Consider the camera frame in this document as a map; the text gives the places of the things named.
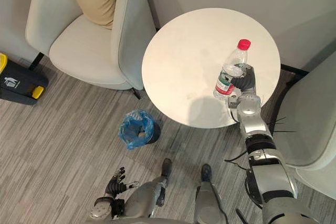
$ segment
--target yellow and black bin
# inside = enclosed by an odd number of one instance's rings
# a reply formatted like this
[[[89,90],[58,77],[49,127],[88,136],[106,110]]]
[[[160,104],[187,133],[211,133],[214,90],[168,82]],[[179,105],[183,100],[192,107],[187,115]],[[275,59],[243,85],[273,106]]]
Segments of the yellow and black bin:
[[[16,64],[0,53],[0,99],[33,105],[48,83],[44,76]]]

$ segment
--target floor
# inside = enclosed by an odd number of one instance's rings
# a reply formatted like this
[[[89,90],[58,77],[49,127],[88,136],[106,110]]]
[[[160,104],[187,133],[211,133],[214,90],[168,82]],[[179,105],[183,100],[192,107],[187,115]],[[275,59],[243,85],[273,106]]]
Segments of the floor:
[[[46,57],[37,71],[50,85],[35,106],[0,100],[0,223],[81,223],[118,167],[125,166],[126,182],[144,183],[160,174],[165,157],[174,167],[156,217],[193,222],[199,171],[209,163],[230,223],[240,223],[235,208],[249,223],[262,223],[261,211],[245,193],[245,172],[223,162],[245,148],[238,125],[211,130],[181,125],[163,115],[145,91],[138,101],[130,91],[86,84],[55,69]],[[276,92],[263,107],[266,121],[291,77],[281,72]],[[155,144],[128,151],[118,128],[134,109],[151,113],[162,134]],[[238,162],[247,167],[246,156]],[[299,198],[321,223],[336,223],[335,200],[298,187]]]

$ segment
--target chair leg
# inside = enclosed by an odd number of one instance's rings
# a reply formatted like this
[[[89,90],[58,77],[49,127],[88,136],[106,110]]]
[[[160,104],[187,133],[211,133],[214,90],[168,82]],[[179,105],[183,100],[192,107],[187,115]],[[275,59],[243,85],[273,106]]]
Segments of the chair leg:
[[[140,96],[140,93],[138,90],[136,90],[135,88],[131,88],[133,94],[135,95],[135,97],[140,100],[141,99],[141,96]]]

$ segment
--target red bottle cap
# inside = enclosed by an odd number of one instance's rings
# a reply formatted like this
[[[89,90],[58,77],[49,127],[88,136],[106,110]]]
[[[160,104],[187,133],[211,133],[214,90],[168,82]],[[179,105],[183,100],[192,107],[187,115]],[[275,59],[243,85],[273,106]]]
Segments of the red bottle cap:
[[[240,50],[247,50],[251,45],[251,41],[249,41],[248,39],[241,39],[239,42],[238,42],[238,48]]]

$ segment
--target plastic water bottle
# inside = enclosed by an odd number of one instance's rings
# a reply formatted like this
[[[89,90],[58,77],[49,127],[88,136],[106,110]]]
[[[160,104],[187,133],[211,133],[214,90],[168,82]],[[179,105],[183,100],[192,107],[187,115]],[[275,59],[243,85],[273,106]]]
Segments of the plastic water bottle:
[[[226,100],[233,92],[235,87],[229,82],[228,77],[240,77],[244,73],[242,67],[247,61],[247,50],[250,45],[251,42],[248,39],[241,39],[237,48],[227,58],[219,74],[214,97]]]

